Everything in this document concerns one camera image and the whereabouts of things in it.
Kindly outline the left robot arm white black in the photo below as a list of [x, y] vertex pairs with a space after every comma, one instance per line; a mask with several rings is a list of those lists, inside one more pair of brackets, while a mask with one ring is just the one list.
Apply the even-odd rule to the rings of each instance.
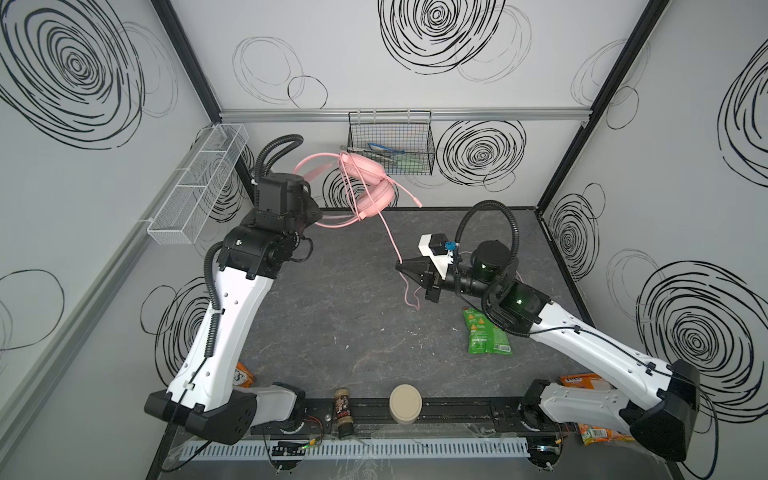
[[206, 441], [232, 445], [252, 428], [303, 422], [305, 393], [284, 383], [244, 388], [234, 373], [256, 313], [281, 267], [296, 262], [304, 231], [322, 213], [302, 176], [275, 173], [276, 162], [303, 143], [299, 134], [270, 142], [255, 160], [254, 207], [204, 258], [209, 295], [203, 322], [169, 386], [150, 394], [145, 412]]

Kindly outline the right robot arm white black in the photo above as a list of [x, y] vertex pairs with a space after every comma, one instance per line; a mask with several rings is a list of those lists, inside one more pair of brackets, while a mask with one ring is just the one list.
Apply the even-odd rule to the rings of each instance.
[[[511, 241], [485, 240], [463, 264], [459, 249], [472, 217], [481, 210], [504, 216]], [[568, 387], [536, 380], [518, 411], [526, 428], [537, 431], [567, 423], [628, 434], [666, 461], [682, 463], [700, 405], [708, 396], [696, 367], [667, 363], [597, 330], [569, 313], [542, 291], [517, 277], [520, 230], [510, 208], [484, 200], [462, 217], [453, 237], [423, 235], [419, 256], [401, 259], [397, 271], [416, 282], [431, 302], [452, 292], [503, 332], [531, 339], [570, 357], [610, 384], [608, 390]]]

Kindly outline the pink headphones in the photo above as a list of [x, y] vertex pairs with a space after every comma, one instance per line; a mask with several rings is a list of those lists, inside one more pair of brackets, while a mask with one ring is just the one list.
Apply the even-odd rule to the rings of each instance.
[[342, 176], [344, 192], [351, 209], [351, 216], [341, 223], [327, 224], [318, 222], [317, 226], [326, 229], [341, 229], [367, 218], [381, 216], [381, 213], [394, 199], [395, 189], [400, 189], [409, 195], [417, 207], [421, 208], [423, 206], [422, 202], [415, 195], [390, 177], [385, 172], [383, 166], [356, 153], [341, 151], [338, 154], [313, 154], [299, 161], [292, 173], [299, 174], [300, 170], [307, 163], [318, 158], [331, 158], [332, 161], [316, 167], [307, 174], [303, 174], [303, 178], [309, 182], [326, 170], [336, 167]]

